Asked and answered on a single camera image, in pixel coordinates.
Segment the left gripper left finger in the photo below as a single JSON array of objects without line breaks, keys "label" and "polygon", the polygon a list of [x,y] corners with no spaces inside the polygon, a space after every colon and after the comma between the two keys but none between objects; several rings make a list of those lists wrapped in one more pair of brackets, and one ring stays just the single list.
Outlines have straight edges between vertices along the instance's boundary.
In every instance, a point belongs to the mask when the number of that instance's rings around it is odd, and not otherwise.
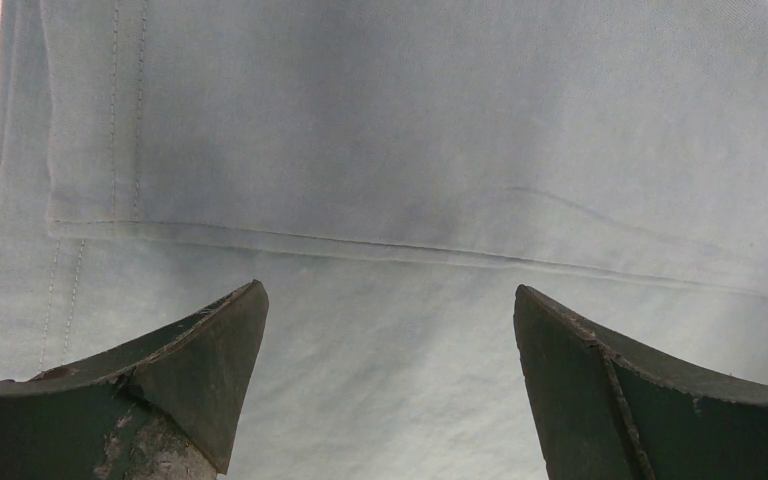
[{"label": "left gripper left finger", "polygon": [[252,281],[102,353],[0,381],[0,479],[226,473],[268,308]]}]

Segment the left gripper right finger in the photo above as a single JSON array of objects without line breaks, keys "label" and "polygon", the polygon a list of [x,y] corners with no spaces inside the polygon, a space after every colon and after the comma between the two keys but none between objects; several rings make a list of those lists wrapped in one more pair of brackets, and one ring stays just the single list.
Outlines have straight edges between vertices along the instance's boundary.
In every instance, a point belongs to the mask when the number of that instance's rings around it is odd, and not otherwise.
[{"label": "left gripper right finger", "polygon": [[552,479],[768,479],[768,385],[709,370],[520,286],[513,325]]}]

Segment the grey-blue t shirt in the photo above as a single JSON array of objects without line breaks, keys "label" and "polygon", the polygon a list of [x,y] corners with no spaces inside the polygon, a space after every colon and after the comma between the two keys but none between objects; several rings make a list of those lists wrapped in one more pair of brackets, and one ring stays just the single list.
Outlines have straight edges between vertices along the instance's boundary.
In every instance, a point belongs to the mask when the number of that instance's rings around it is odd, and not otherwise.
[{"label": "grey-blue t shirt", "polygon": [[768,1],[7,1],[0,380],[248,283],[233,479],[542,479],[516,288],[768,385]]}]

